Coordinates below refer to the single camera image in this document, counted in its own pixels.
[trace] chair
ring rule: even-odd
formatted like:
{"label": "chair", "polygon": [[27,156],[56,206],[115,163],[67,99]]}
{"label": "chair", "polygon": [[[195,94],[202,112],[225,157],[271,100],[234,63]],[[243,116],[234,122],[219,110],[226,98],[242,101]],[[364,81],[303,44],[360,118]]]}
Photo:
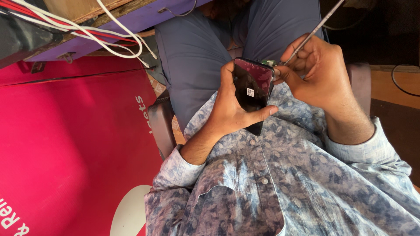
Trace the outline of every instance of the chair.
{"label": "chair", "polygon": [[[229,54],[233,58],[242,55],[242,48],[229,50]],[[357,101],[362,106],[367,115],[370,113],[370,91],[371,78],[369,64],[349,64],[346,65],[349,74],[350,84]],[[163,160],[167,158],[176,146],[175,137],[172,132],[172,119],[175,115],[169,92],[165,90],[156,102],[148,108],[150,127],[153,132],[160,156]]]}

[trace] person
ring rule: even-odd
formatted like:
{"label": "person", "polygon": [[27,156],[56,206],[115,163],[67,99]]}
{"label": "person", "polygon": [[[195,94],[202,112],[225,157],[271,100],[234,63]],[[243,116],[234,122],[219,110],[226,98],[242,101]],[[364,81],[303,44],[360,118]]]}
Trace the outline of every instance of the person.
{"label": "person", "polygon": [[[147,235],[420,235],[411,168],[357,103],[339,46],[318,32],[274,67],[267,107],[235,98],[230,36],[244,58],[286,61],[319,22],[317,0],[255,0],[231,31],[197,11],[156,26],[187,142],[144,197]],[[243,129],[259,121],[260,136]]]}

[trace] printed shirt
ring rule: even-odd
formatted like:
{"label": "printed shirt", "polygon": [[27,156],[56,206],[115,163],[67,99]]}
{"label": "printed shirt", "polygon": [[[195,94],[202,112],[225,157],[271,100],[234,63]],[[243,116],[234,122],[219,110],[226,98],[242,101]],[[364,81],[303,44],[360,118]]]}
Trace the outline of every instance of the printed shirt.
{"label": "printed shirt", "polygon": [[[217,92],[187,125],[191,138]],[[178,145],[146,194],[147,235],[420,235],[420,195],[411,168],[375,133],[359,145],[328,138],[322,109],[296,100],[286,83],[269,101],[279,111],[260,136],[225,135],[205,164]]]}

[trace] pants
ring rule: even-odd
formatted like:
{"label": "pants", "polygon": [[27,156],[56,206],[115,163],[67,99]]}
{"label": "pants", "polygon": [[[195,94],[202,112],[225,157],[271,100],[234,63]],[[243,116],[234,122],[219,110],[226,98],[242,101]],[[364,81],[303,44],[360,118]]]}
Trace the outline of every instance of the pants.
{"label": "pants", "polygon": [[[253,0],[232,30],[195,10],[155,27],[166,87],[181,131],[220,87],[220,68],[232,58],[231,37],[254,61],[280,61],[288,44],[321,21],[318,0]],[[316,36],[323,38],[322,32]]]}

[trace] black smartphone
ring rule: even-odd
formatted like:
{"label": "black smartphone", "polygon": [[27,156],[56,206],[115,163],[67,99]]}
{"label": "black smartphone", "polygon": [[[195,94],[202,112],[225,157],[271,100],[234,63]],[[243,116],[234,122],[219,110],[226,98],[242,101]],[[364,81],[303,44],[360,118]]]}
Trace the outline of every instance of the black smartphone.
{"label": "black smartphone", "polygon": [[[273,90],[274,69],[245,58],[234,60],[235,96],[241,107],[252,112],[267,106],[268,98]],[[263,121],[245,128],[252,134],[259,136],[263,128]]]}

